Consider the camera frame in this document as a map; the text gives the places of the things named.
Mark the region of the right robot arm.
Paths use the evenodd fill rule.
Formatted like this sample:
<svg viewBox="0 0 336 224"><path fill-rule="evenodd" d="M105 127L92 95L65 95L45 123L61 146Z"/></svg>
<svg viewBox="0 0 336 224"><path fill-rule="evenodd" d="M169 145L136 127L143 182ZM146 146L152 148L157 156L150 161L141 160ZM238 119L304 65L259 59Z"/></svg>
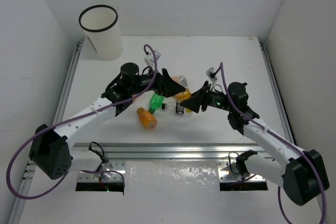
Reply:
<svg viewBox="0 0 336 224"><path fill-rule="evenodd" d="M246 85L233 82L222 93L212 91L205 82L182 106L195 113L209 106L227 111L231 127L271 156L267 159L257 151L245 151L229 164L230 174L236 178L260 175L283 188L296 205L303 206L330 187L323 158L316 150L306 151L270 133L266 123L248 106Z"/></svg>

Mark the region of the clear bottle black label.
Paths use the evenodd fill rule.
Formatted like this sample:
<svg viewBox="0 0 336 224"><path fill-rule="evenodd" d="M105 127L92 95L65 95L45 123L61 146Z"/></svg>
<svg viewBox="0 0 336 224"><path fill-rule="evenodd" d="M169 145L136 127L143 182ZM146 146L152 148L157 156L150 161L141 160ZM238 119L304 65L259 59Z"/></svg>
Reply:
<svg viewBox="0 0 336 224"><path fill-rule="evenodd" d="M162 103L161 110L169 115L188 117L192 111L181 106L178 102Z"/></svg>

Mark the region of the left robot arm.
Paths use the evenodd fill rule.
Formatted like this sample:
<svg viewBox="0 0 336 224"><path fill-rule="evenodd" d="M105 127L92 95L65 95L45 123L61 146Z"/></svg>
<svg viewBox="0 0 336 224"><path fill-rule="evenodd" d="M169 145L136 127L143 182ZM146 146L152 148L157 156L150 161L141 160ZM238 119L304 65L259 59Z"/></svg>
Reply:
<svg viewBox="0 0 336 224"><path fill-rule="evenodd" d="M68 172L96 172L107 159L91 150L76 151L73 149L75 143L99 124L125 111L136 95L154 91L169 98L184 90L182 85L169 76L166 69L140 74L138 65L125 63L104 93L90 106L54 129L41 125L36 130L37 137L32 142L29 159L52 180L59 179Z"/></svg>

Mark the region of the clear bottle orange label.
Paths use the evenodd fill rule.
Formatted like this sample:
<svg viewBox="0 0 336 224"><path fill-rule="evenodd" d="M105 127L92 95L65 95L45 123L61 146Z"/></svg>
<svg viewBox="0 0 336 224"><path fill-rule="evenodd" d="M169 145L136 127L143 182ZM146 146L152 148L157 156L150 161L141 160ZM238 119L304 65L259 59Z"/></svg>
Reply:
<svg viewBox="0 0 336 224"><path fill-rule="evenodd" d="M184 75L173 76L172 79L184 88L188 88L187 78Z"/></svg>

